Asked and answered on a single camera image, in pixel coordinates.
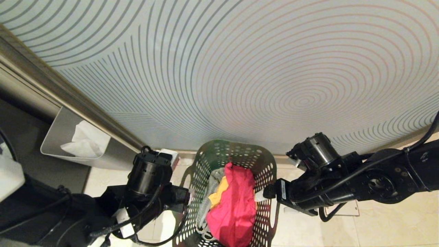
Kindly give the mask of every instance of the tissue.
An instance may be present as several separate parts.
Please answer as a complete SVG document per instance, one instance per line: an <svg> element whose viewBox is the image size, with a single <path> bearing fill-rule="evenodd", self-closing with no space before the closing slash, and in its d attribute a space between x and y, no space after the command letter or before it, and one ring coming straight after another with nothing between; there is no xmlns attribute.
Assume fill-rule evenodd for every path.
<svg viewBox="0 0 439 247"><path fill-rule="evenodd" d="M72 142L61 145L61 149L81 158L98 158L105 153L110 136L83 120L76 125Z"/></svg>

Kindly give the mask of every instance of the green plastic basket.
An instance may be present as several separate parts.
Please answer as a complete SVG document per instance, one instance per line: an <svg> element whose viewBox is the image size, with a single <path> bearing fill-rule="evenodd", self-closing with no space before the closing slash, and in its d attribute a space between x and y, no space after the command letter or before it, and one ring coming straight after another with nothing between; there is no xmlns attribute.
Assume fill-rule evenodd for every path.
<svg viewBox="0 0 439 247"><path fill-rule="evenodd" d="M265 148L237 142L224 140L213 140L205 143L197 152L194 163L186 170L181 186L190 177L189 191L192 193L188 206L186 223L173 240L176 247L222 247L217 241L205 241L195 231L196 217L199 206L203 200L208 179L211 171L224 167L228 162L234 165L248 168L252 171L256 182L256 191L262 190L266 185L276 181L276 162L273 155ZM253 227L253 238L251 247L268 247L276 232L276 221L270 223L271 200L258 203L255 224Z"/></svg>

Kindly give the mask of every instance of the gray cloth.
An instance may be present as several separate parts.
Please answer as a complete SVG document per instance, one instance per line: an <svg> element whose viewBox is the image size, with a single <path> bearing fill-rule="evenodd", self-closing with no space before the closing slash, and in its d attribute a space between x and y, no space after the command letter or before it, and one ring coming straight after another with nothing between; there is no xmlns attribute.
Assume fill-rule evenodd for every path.
<svg viewBox="0 0 439 247"><path fill-rule="evenodd" d="M206 216L210 210L210 206L212 203L209 200L209 196L215 193L220 185L221 179L224 177L224 168L218 168L213 170L209 176L209 182L204 192L203 201L200 204L200 208L198 209L196 224L197 224L197 232L201 234L204 240L215 240L214 237L210 234L209 227L207 226Z"/></svg>

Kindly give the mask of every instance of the concentric circle pattern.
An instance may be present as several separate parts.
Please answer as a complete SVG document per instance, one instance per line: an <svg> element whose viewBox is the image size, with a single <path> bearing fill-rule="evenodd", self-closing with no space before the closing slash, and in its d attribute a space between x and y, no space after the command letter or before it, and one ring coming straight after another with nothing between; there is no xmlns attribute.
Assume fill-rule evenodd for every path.
<svg viewBox="0 0 439 247"><path fill-rule="evenodd" d="M438 0L6 0L0 22L156 147L362 153L439 109Z"/></svg>

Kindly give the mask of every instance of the pink cloth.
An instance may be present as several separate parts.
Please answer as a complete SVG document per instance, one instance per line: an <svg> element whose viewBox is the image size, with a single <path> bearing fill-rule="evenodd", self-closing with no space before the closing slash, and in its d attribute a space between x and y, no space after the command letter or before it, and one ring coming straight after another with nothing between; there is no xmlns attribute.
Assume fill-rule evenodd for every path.
<svg viewBox="0 0 439 247"><path fill-rule="evenodd" d="M255 179L250 169L228 163L224 169L229 187L219 204L206 216L207 225L220 243L227 247L247 247L253 237L256 203Z"/></svg>

